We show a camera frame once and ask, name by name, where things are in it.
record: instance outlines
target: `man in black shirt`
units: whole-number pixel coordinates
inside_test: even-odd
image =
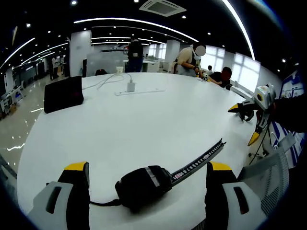
[[[225,87],[226,85],[230,84],[230,77],[232,71],[229,67],[224,67],[222,72],[214,72],[208,78],[215,84]]]
[[[128,59],[126,72],[140,72],[143,64],[143,46],[135,37],[131,38],[128,48]]]

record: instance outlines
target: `black tape measure case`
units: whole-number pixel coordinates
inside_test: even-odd
[[[134,170],[115,184],[123,206],[137,210],[171,190],[172,176],[158,165]]]

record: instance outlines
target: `white charger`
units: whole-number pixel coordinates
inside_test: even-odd
[[[134,92],[135,91],[135,83],[130,79],[127,84],[127,92]]]

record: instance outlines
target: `led strip light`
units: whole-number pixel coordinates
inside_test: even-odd
[[[101,28],[101,27],[113,27],[112,25],[100,25],[100,26],[92,26],[92,28]],[[130,28],[130,29],[139,29],[139,30],[142,30],[143,28],[139,28],[139,27],[132,27],[132,26],[123,26],[123,25],[117,25],[117,27],[123,27],[123,28]],[[161,32],[158,32],[158,31],[154,31],[154,30],[148,30],[148,29],[145,29],[146,31],[150,31],[150,32],[153,32],[153,33],[158,33],[158,34],[162,34],[162,35],[165,35],[165,33],[161,33]],[[179,39],[177,37],[174,37],[174,36],[171,36],[171,35],[167,35],[168,37],[172,37],[178,41],[182,41],[182,42],[185,42],[183,41],[182,39]]]
[[[45,52],[47,52],[47,51],[49,51],[49,50],[51,50],[51,49],[57,48],[57,47],[59,47],[59,46],[64,46],[64,45],[67,45],[67,44],[68,44],[68,42],[67,42],[67,43],[64,43],[64,44],[61,44],[61,45],[58,45],[58,46],[54,46],[54,47],[49,48],[49,49],[46,49],[46,50],[44,50],[44,51],[42,51],[42,52],[40,52],[40,53],[38,53],[38,54],[35,54],[34,56],[30,57],[29,59],[27,59],[26,61],[24,61],[23,63],[21,63],[21,65],[23,65],[23,64],[26,63],[27,61],[31,60],[32,58],[35,58],[37,55],[40,55],[40,54],[45,53]]]
[[[94,39],[110,39],[110,38],[131,39],[131,37],[93,37],[92,39],[94,40]],[[149,42],[165,44],[164,42],[158,42],[158,41],[149,40],[149,39],[143,39],[143,38],[138,38],[138,39],[142,41],[149,41]]]
[[[160,43],[160,44],[165,44],[164,42],[158,42],[158,41],[149,40],[149,39],[143,39],[143,38],[138,38],[138,39],[142,40],[142,41],[149,41],[149,42],[156,42],[156,43]]]
[[[255,60],[255,55],[254,55],[254,50],[253,50],[253,47],[251,45],[248,33],[246,32],[246,29],[245,29],[241,19],[239,18],[239,15],[236,13],[235,9],[232,7],[232,5],[227,0],[222,0],[222,2],[227,6],[227,8],[230,10],[232,15],[234,16],[236,22],[239,24],[239,26],[240,26],[240,28],[242,30],[242,33],[243,33],[243,35],[245,37],[245,40],[248,43],[248,47],[250,49],[251,56],[252,56],[253,60],[256,61]]]
[[[30,39],[29,41],[27,41],[26,43],[24,43],[24,44],[21,45],[20,47],[18,47],[14,52],[12,52],[12,54],[9,55],[9,57],[8,57],[8,58],[4,61],[4,63],[1,65],[0,69],[2,68],[2,66],[3,66],[11,57],[13,57],[14,54],[16,54],[20,49],[22,49],[22,48],[23,48],[25,45],[27,45],[28,43],[32,42],[34,39],[35,39],[35,37],[32,38],[32,39]]]
[[[130,44],[131,42],[95,42],[95,43],[92,43],[91,45],[98,45],[98,44],[118,44],[118,43],[121,43],[121,44]]]
[[[93,37],[92,39],[107,39],[107,38],[131,39],[131,37]]]
[[[43,57],[40,57],[39,59],[43,59],[44,57],[47,57],[47,56],[49,56],[49,55],[51,55],[51,54],[54,54],[54,53],[55,53],[55,52],[52,52],[52,53],[47,54],[47,55],[45,55],[45,56],[43,56]]]
[[[172,32],[175,32],[177,34],[180,34],[182,36],[185,36],[195,42],[199,42],[198,40],[196,40],[195,38],[193,37],[190,37],[182,32],[179,32],[177,30],[174,30],[174,29],[171,29],[169,27],[166,27],[166,26],[163,26],[163,25],[159,25],[159,24],[156,24],[156,23],[150,23],[150,22],[147,22],[147,21],[142,21],[142,20],[137,20],[137,19],[131,19],[131,18],[92,18],[92,19],[85,19],[85,20],[79,20],[79,21],[75,21],[73,23],[84,23],[84,22],[90,22],[90,21],[98,21],[98,20],[120,20],[120,21],[130,21],[130,22],[136,22],[136,23],[145,23],[145,24],[149,24],[149,25],[154,25],[154,26],[158,26],[158,27],[161,27],[163,29],[167,29],[169,31],[172,31]]]

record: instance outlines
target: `mesh chair back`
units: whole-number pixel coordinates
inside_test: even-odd
[[[239,181],[245,182],[261,199],[261,209],[269,215],[289,186],[288,162],[283,148],[278,148],[242,169]]]

